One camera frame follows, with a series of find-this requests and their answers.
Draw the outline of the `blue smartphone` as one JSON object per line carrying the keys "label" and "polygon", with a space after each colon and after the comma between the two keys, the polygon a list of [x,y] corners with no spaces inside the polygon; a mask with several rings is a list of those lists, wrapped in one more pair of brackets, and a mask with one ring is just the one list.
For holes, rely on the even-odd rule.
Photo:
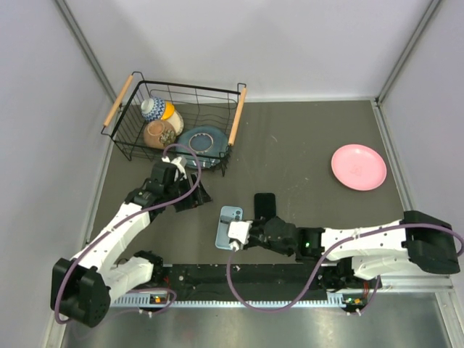
{"label": "blue smartphone", "polygon": [[277,215],[274,193],[256,193],[254,195],[255,220],[270,220]]}

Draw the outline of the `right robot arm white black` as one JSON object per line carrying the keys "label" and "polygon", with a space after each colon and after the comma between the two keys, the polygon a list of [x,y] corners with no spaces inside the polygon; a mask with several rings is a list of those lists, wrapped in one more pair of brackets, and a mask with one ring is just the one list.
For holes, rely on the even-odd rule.
{"label": "right robot arm white black", "polygon": [[463,237],[451,225],[417,210],[391,223],[367,228],[297,227],[279,217],[235,221],[228,234],[237,249],[261,247],[296,262],[334,262],[348,287],[401,270],[437,275],[460,272]]}

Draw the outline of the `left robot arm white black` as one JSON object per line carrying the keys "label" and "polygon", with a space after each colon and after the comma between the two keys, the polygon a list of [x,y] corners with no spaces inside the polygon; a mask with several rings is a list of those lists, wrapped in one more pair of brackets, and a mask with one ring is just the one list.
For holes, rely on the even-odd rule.
{"label": "left robot arm white black", "polygon": [[181,212],[210,202],[201,174],[187,174],[186,165],[182,156],[163,157],[90,244],[69,260],[57,260],[51,274],[50,308],[58,324],[74,320],[93,328],[116,299],[143,283],[154,288],[164,281],[161,259],[149,252],[137,252],[121,266],[116,262],[166,207]]}

